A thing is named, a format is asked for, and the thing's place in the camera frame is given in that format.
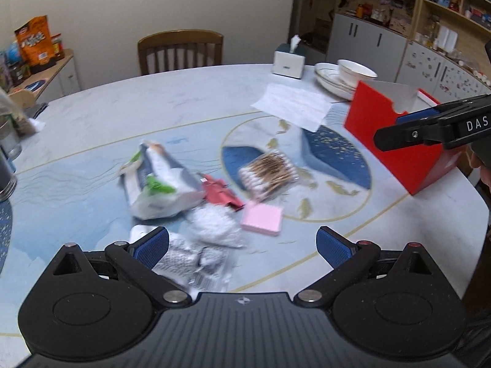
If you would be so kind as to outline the silver foil blister pack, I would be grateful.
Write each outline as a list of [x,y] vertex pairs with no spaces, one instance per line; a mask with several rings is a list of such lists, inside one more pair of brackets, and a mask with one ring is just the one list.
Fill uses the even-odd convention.
[[169,233],[167,252],[150,269],[171,280],[193,299],[199,292],[224,293],[230,282],[237,252],[191,240],[180,233]]

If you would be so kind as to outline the white green tissue pack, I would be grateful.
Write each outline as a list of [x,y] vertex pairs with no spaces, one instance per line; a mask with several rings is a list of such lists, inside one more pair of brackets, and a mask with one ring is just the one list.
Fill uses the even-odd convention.
[[171,218],[201,204],[201,181],[156,142],[140,142],[137,153],[118,171],[134,218]]

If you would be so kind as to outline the pink ribbed soap tray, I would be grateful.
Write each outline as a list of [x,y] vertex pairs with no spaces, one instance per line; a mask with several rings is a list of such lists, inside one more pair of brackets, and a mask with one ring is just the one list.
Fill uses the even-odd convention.
[[283,209],[264,203],[248,202],[241,217],[241,227],[250,232],[278,236],[281,231]]

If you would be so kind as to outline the pink red binder clip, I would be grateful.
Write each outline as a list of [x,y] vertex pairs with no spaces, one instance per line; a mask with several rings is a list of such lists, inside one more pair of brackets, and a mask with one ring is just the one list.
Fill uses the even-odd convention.
[[229,185],[220,178],[209,174],[199,174],[205,190],[205,200],[210,204],[229,207],[235,211],[244,208],[245,203],[235,194]]

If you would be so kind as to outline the cotton swab pack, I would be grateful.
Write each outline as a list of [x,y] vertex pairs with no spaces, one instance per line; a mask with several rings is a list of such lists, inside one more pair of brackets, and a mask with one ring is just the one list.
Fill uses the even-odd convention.
[[241,184],[256,202],[274,198],[299,179],[296,167],[283,152],[271,150],[238,170]]

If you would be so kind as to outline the red white cardboard box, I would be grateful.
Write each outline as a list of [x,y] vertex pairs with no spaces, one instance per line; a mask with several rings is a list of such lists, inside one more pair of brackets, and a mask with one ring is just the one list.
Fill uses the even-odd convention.
[[427,188],[455,168],[465,149],[446,150],[423,143],[409,121],[437,112],[439,103],[426,91],[394,82],[359,82],[345,129],[357,138],[411,194]]

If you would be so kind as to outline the white bowl gold rim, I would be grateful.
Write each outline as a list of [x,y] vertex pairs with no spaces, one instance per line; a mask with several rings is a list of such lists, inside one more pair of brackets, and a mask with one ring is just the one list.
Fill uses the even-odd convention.
[[352,87],[357,87],[359,82],[372,81],[378,78],[375,71],[358,62],[340,59],[337,61],[337,66],[339,78]]

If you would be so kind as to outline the white storage cabinets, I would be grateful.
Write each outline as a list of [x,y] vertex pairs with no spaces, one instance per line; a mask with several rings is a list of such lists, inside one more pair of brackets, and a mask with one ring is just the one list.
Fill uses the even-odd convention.
[[327,62],[441,102],[490,92],[490,0],[335,0]]

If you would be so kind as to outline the clear bag white beads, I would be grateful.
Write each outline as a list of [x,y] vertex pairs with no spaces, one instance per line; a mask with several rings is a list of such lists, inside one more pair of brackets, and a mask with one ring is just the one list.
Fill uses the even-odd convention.
[[219,247],[244,248],[247,237],[235,218],[235,211],[219,204],[201,204],[186,213],[189,234]]

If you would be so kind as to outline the stack of white plates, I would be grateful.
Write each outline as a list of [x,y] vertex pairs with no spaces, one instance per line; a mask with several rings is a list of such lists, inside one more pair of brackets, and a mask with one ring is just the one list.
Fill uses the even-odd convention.
[[328,62],[319,62],[314,66],[317,82],[329,93],[343,101],[352,101],[355,88],[344,82],[339,75],[339,66]]

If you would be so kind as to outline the white paper sheet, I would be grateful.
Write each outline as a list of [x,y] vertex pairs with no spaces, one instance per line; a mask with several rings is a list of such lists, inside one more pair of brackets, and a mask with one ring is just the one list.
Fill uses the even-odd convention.
[[309,132],[317,132],[334,103],[338,102],[325,94],[271,83],[251,107]]

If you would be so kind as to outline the glass jar dark contents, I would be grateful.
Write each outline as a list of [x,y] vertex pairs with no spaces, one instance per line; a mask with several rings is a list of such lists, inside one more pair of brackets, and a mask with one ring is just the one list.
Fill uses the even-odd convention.
[[0,200],[8,200],[17,186],[17,177],[7,154],[3,149],[0,151]]

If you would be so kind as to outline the white plastic bag stack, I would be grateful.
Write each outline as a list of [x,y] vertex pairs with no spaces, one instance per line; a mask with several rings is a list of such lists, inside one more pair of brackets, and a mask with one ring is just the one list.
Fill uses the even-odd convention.
[[35,106],[35,96],[30,90],[18,90],[7,94],[0,89],[1,94],[1,118],[10,119],[13,128],[20,137],[32,136],[41,132],[46,124],[37,119],[29,117],[27,108]]

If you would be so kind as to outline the white side cabinet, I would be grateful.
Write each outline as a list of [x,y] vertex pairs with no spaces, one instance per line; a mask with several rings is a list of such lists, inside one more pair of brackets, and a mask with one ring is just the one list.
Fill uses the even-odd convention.
[[16,92],[26,90],[33,94],[36,102],[43,103],[81,91],[74,52],[70,48],[64,52],[65,57],[57,61],[55,66],[32,74],[26,81],[10,90],[8,95],[13,96]]

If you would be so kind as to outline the orange snack bag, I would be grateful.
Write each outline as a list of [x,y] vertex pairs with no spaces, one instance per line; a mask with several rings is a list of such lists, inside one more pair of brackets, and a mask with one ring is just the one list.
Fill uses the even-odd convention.
[[22,59],[27,62],[33,73],[44,71],[56,64],[47,16],[29,20],[15,31],[15,36]]

